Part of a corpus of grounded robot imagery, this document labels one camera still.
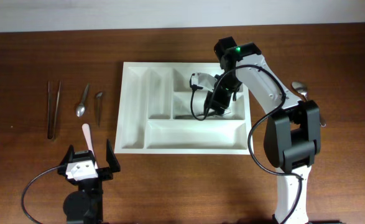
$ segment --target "black cable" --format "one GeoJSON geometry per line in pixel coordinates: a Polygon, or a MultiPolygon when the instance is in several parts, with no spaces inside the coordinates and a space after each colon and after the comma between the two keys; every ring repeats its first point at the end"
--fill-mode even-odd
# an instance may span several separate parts
{"type": "Polygon", "coordinates": [[[249,132],[249,136],[247,137],[247,145],[248,145],[248,148],[249,148],[249,152],[250,152],[250,155],[251,155],[251,158],[253,159],[253,161],[262,169],[264,170],[265,172],[269,173],[269,174],[272,174],[272,175],[278,175],[278,176],[294,176],[298,179],[298,190],[297,190],[297,196],[295,197],[295,201],[294,201],[294,204],[292,206],[292,209],[290,210],[289,214],[284,218],[284,220],[280,223],[280,224],[284,224],[289,218],[290,216],[293,214],[293,212],[295,211],[295,208],[297,207],[298,205],[298,201],[300,200],[300,197],[301,197],[301,192],[302,192],[302,180],[303,178],[298,175],[298,174],[294,174],[294,173],[291,173],[291,174],[286,174],[286,173],[280,173],[280,172],[274,172],[272,170],[269,170],[267,169],[266,167],[264,167],[258,160],[257,158],[255,157],[254,155],[254,152],[251,148],[251,138],[252,138],[252,134],[254,133],[254,130],[263,122],[265,121],[268,117],[272,116],[274,113],[276,113],[278,110],[280,110],[285,101],[286,101],[286,93],[284,92],[283,90],[283,87],[282,85],[279,83],[279,81],[275,78],[275,76],[273,76],[270,72],[268,72],[266,69],[260,67],[260,66],[257,66],[257,65],[240,65],[240,66],[237,66],[227,72],[224,72],[222,75],[221,75],[221,78],[218,80],[218,83],[217,85],[214,87],[214,91],[213,91],[213,94],[211,95],[211,98],[208,102],[208,107],[206,109],[206,111],[204,112],[205,116],[203,119],[198,119],[195,114],[193,113],[193,108],[192,108],[192,101],[193,101],[193,95],[195,93],[195,91],[193,90],[192,91],[192,98],[191,98],[191,101],[190,101],[190,110],[192,112],[192,116],[199,120],[199,121],[203,121],[204,119],[206,119],[207,115],[208,115],[208,112],[211,108],[211,104],[213,103],[213,99],[214,99],[214,96],[215,96],[215,91],[218,89],[218,85],[219,83],[221,83],[221,80],[229,73],[237,70],[237,69],[240,69],[240,68],[255,68],[255,69],[258,69],[259,71],[262,71],[264,72],[265,74],[267,74],[269,76],[269,78],[272,79],[272,81],[274,81],[274,83],[277,85],[277,87],[279,88],[281,94],[282,94],[282,102],[280,103],[279,106],[277,106],[275,109],[273,109],[271,112],[267,113],[265,116],[263,116],[260,120],[258,120],[254,126],[251,128],[250,132],[249,132]]]}
{"type": "Polygon", "coordinates": [[[53,171],[53,170],[57,170],[58,168],[61,168],[61,167],[64,167],[65,165],[60,165],[60,166],[56,166],[56,167],[53,167],[49,170],[46,170],[44,172],[42,172],[41,174],[39,174],[37,177],[34,177],[33,180],[31,180],[27,186],[25,187],[25,189],[23,190],[23,193],[22,193],[22,198],[21,198],[21,205],[22,205],[22,210],[23,212],[25,213],[25,215],[30,219],[32,220],[34,223],[38,223],[38,224],[42,224],[41,222],[37,221],[36,219],[34,219],[26,210],[25,208],[25,194],[27,192],[27,189],[29,189],[29,187],[40,177],[42,177],[43,175],[45,174],[48,174],[49,172],[53,171]]]}

